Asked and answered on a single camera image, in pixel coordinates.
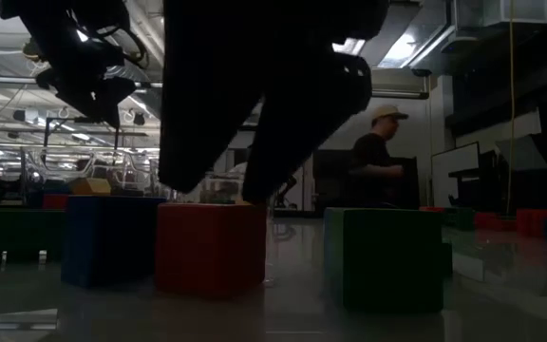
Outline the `whiteboard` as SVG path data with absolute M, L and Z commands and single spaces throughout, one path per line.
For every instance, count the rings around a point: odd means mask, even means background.
M 449 176 L 456 171 L 479 167 L 480 145 L 477 142 L 435 154 L 432 163 L 432 198 L 436 207 L 451 207 L 449 197 L 457 198 L 458 181 Z

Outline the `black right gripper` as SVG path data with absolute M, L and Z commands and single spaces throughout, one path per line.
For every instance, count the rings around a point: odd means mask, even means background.
M 160 181 L 193 190 L 262 104 L 242 198 L 264 203 L 371 98 L 371 68 L 331 47 L 369 40 L 390 0 L 162 0 Z M 255 48 L 253 50 L 233 50 Z M 204 48 L 191 51 L 187 48 Z

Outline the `long green block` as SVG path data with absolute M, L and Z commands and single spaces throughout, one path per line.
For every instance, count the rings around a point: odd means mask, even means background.
M 471 208 L 446 208 L 443 214 L 444 225 L 459 231 L 474 231 L 475 214 Z
M 41 251 L 47 260 L 61 259 L 66 213 L 59 210 L 0 208 L 0 260 L 34 261 Z

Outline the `long red block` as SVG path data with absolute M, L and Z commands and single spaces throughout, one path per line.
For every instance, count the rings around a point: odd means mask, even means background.
M 477 230 L 512 232 L 517 230 L 517 222 L 513 217 L 500 216 L 495 213 L 476 213 L 474 226 Z
M 42 208 L 47 210 L 65 210 L 68 194 L 44 194 Z
M 517 232 L 526 237 L 543 238 L 547 209 L 518 209 L 516 212 Z

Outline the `small blue block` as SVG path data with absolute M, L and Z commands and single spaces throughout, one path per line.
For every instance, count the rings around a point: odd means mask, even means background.
M 108 287 L 151 276 L 162 198 L 71 196 L 66 203 L 61 280 Z

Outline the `long ceiling light fixture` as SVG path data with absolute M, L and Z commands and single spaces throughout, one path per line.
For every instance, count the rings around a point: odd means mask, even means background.
M 428 92 L 415 91 L 415 90 L 394 90 L 394 89 L 376 89 L 371 90 L 372 98 L 386 98 L 386 99 L 408 99 L 408 100 L 427 100 L 429 98 Z

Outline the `small green block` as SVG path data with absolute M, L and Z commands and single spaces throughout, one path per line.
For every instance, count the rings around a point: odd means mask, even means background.
M 348 311 L 429 314 L 443 308 L 448 252 L 436 212 L 328 208 L 323 224 L 326 292 Z

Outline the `small red block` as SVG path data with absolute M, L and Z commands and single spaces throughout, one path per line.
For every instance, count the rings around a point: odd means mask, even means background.
M 267 210 L 248 204 L 164 203 L 158 207 L 158 291 L 231 298 L 265 278 Z

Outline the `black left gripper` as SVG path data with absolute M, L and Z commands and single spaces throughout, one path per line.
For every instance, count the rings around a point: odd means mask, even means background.
M 127 51 L 109 38 L 122 30 L 134 43 L 136 50 Z M 114 28 L 107 33 L 83 28 L 39 28 L 33 31 L 38 56 L 49 68 L 36 76 L 36 84 L 43 89 L 54 87 L 56 96 L 79 112 L 94 120 L 120 127 L 119 103 L 133 94 L 132 80 L 105 73 L 112 67 L 126 63 L 145 68 L 150 63 L 146 46 L 130 29 Z

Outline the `person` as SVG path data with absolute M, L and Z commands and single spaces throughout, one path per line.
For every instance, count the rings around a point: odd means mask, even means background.
M 373 112 L 370 131 L 351 149 L 346 194 L 356 207 L 396 207 L 405 169 L 395 163 L 387 142 L 396 135 L 400 121 L 408 115 L 397 106 L 385 104 Z

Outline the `grey ceiling duct box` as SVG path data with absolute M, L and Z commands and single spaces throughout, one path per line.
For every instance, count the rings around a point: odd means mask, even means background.
M 547 0 L 453 0 L 459 28 L 485 28 L 510 22 L 547 25 Z

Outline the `black cabinet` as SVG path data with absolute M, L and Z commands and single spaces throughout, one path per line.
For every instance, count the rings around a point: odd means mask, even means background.
M 420 207 L 420 188 L 416 158 L 391 158 L 394 165 L 401 165 L 404 174 L 392 187 L 392 204 L 401 209 Z
M 345 205 L 350 157 L 349 150 L 317 150 L 313 154 L 313 204 L 316 212 Z

